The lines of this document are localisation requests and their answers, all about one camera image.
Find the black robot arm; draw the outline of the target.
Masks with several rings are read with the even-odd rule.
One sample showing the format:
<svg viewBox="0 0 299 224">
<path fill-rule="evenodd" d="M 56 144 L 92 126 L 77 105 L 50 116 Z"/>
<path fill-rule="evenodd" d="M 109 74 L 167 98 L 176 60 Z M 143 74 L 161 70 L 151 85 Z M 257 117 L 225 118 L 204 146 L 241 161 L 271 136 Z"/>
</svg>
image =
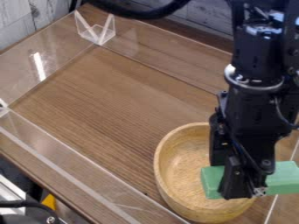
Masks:
<svg viewBox="0 0 299 224">
<path fill-rule="evenodd" d="M 252 198 L 276 171 L 276 143 L 299 131 L 299 0 L 229 0 L 228 89 L 209 117 L 209 164 L 219 195 Z"/>
</svg>

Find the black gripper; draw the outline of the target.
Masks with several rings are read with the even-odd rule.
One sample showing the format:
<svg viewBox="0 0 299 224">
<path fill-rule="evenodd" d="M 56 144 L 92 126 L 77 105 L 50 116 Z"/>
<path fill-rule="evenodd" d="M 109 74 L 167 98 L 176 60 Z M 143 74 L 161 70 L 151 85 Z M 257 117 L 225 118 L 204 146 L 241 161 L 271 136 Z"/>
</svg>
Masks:
<svg viewBox="0 0 299 224">
<path fill-rule="evenodd" d="M 299 87 L 275 92 L 231 87 L 217 98 L 209 117 L 209 165 L 224 165 L 217 192 L 224 200 L 263 197 L 276 144 L 299 130 Z"/>
</svg>

